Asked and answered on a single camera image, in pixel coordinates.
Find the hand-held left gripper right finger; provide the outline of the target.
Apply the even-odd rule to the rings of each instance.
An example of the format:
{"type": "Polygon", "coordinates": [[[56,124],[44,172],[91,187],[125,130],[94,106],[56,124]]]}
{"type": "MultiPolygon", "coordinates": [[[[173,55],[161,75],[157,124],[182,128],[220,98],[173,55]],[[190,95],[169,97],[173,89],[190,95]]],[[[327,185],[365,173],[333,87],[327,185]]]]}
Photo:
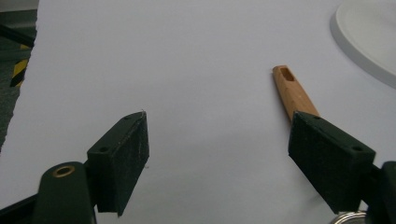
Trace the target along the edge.
{"type": "Polygon", "coordinates": [[[361,179],[375,159],[372,149],[326,119],[296,111],[288,152],[335,214],[359,208],[361,179]]]}

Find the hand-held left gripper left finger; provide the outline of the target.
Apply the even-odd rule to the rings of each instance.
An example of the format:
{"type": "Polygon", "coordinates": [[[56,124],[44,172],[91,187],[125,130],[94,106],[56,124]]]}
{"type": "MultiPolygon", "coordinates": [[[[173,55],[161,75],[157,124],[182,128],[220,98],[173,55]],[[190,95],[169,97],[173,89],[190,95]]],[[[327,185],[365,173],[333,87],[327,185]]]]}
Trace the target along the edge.
{"type": "Polygon", "coordinates": [[[87,155],[98,211],[121,216],[149,159],[147,113],[120,119],[87,155]]]}

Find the wooden utensil handle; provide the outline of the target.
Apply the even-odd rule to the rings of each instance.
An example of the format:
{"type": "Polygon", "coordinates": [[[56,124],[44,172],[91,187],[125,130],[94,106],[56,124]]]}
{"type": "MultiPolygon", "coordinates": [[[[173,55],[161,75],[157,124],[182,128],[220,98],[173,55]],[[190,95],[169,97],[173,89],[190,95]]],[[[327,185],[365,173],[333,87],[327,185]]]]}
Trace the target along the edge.
{"type": "Polygon", "coordinates": [[[286,65],[278,65],[273,68],[273,77],[276,89],[290,120],[295,111],[319,116],[311,99],[304,88],[286,65]]]}

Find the round metal object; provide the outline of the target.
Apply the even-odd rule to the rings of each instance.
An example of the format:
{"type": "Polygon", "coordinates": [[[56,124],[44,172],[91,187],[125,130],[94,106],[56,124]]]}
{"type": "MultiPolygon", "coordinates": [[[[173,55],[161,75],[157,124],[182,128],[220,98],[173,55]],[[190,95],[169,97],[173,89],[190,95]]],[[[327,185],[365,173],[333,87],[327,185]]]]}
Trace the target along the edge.
{"type": "Polygon", "coordinates": [[[364,211],[347,212],[335,217],[330,224],[366,224],[364,211]]]}

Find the white plate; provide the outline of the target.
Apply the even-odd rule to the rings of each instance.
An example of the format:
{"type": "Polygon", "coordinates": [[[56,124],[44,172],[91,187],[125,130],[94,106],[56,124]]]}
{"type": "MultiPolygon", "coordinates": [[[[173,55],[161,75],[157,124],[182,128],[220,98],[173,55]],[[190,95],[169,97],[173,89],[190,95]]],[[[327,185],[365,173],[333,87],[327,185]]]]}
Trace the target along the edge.
{"type": "Polygon", "coordinates": [[[396,90],[396,0],[344,0],[330,30],[352,62],[396,90]]]}

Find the yellow black hazard tape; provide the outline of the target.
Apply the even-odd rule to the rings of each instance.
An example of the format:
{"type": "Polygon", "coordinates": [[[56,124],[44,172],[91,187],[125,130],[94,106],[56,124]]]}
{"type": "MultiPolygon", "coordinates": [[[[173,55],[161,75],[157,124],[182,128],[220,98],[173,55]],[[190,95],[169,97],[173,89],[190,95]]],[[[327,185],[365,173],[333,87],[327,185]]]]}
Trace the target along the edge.
{"type": "Polygon", "coordinates": [[[27,65],[29,63],[31,49],[25,45],[21,45],[21,49],[26,50],[27,55],[23,56],[21,59],[18,59],[15,62],[12,78],[10,81],[11,87],[20,87],[21,86],[22,82],[24,81],[24,76],[25,76],[25,72],[27,69],[27,65]]]}

